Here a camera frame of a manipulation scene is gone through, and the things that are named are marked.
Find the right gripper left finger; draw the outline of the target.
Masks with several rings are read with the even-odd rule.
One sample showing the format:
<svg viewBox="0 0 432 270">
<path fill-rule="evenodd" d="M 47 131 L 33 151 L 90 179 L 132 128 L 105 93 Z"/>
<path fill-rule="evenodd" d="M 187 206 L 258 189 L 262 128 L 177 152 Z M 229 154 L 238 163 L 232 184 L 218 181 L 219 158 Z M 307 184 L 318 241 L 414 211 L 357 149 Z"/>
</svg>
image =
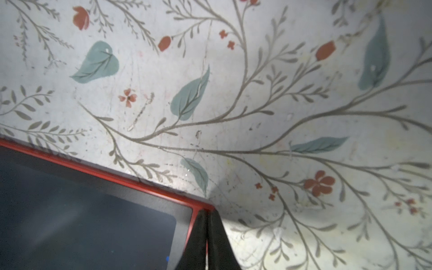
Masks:
<svg viewBox="0 0 432 270">
<path fill-rule="evenodd" d="M 183 255 L 175 270 L 205 270 L 207 256 L 207 225 L 207 211 L 200 210 L 194 221 Z"/>
</svg>

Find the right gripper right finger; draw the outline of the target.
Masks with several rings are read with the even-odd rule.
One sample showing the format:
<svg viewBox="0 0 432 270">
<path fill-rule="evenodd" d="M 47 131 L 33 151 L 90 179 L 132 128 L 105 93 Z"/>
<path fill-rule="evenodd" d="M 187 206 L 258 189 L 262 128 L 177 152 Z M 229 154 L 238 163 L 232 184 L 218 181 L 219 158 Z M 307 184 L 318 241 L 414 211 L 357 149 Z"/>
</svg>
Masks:
<svg viewBox="0 0 432 270">
<path fill-rule="evenodd" d="M 241 270 L 217 210 L 208 214 L 208 264 L 210 270 Z"/>
</svg>

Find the red tablet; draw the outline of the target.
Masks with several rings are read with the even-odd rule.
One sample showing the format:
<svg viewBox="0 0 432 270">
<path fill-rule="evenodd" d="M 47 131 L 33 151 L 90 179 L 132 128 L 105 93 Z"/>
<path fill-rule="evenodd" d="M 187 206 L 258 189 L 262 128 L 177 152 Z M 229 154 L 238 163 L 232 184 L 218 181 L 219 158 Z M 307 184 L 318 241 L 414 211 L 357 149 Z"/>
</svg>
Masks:
<svg viewBox="0 0 432 270">
<path fill-rule="evenodd" d="M 172 270 L 212 206 L 1 140 L 3 270 Z"/>
</svg>

